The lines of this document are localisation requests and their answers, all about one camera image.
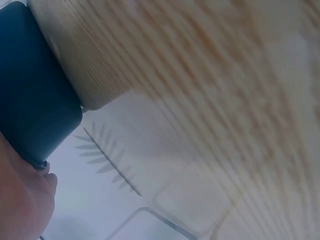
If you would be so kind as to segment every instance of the cylindrical object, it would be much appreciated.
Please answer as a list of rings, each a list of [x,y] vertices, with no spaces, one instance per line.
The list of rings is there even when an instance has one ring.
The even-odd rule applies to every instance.
[[[0,10],[0,132],[36,169],[80,124],[81,103],[21,2]]]

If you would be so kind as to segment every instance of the hand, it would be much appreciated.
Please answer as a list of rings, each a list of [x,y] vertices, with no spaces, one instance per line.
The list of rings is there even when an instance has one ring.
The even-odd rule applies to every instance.
[[[55,208],[57,176],[36,171],[0,133],[0,239],[37,240]]]

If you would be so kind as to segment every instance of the wooden surface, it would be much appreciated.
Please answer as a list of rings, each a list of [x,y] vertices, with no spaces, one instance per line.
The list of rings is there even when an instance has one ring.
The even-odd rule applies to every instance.
[[[199,239],[318,236],[320,1],[29,4],[154,209]]]

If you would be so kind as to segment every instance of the white surface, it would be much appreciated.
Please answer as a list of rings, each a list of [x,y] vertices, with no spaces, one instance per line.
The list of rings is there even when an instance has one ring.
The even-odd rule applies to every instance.
[[[188,239],[150,212],[140,210],[147,203],[128,185],[119,189],[120,184],[113,183],[117,171],[96,174],[106,163],[88,164],[97,157],[80,154],[97,150],[75,149],[90,145],[75,136],[88,137],[82,127],[77,128],[48,159],[58,187],[45,240]]]

